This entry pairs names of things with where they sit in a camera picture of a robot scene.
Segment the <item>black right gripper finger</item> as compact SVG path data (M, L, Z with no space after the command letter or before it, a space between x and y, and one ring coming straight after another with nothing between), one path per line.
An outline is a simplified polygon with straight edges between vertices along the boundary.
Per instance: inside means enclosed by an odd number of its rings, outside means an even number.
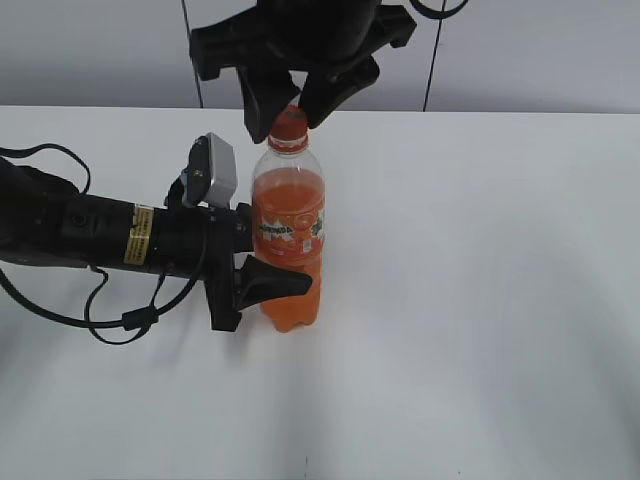
M300 93L289 70L237 67L244 125L254 144L268 136L278 115Z
M306 114L308 127L320 126L346 100L373 85L379 75L380 68L372 56L331 78L308 74L298 102Z

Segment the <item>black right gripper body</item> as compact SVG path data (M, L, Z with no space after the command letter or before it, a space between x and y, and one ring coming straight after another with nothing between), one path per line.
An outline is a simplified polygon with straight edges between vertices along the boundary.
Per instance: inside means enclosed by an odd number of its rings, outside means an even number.
M342 74L386 45L406 46L416 22L401 5L379 1L258 1L190 33L190 58L203 81L220 71Z

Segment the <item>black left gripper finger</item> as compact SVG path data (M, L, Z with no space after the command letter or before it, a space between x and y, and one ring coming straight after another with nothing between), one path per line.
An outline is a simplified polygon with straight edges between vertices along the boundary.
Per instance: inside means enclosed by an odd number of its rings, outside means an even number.
M248 255L234 271L234 307L241 311L274 299L302 296L312 284L313 278L306 273L278 268Z

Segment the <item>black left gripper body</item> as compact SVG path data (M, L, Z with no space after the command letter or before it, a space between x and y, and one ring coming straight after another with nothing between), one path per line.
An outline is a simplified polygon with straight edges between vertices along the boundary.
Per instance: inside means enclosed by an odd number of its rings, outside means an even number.
M163 315L182 302L195 284L204 284L214 331L234 331L242 314L234 295L234 255L252 250L251 206L156 209L153 217L149 271L183 277L187 284L168 303Z

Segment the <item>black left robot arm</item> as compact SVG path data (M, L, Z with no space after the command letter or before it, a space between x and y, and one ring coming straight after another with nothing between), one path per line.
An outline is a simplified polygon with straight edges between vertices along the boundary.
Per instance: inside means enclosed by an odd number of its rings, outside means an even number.
M202 281L215 331L242 310L308 292L312 279L249 255L251 208L146 208L83 194L69 181L1 162L1 258L24 266L106 267ZM237 253L247 255L241 268Z

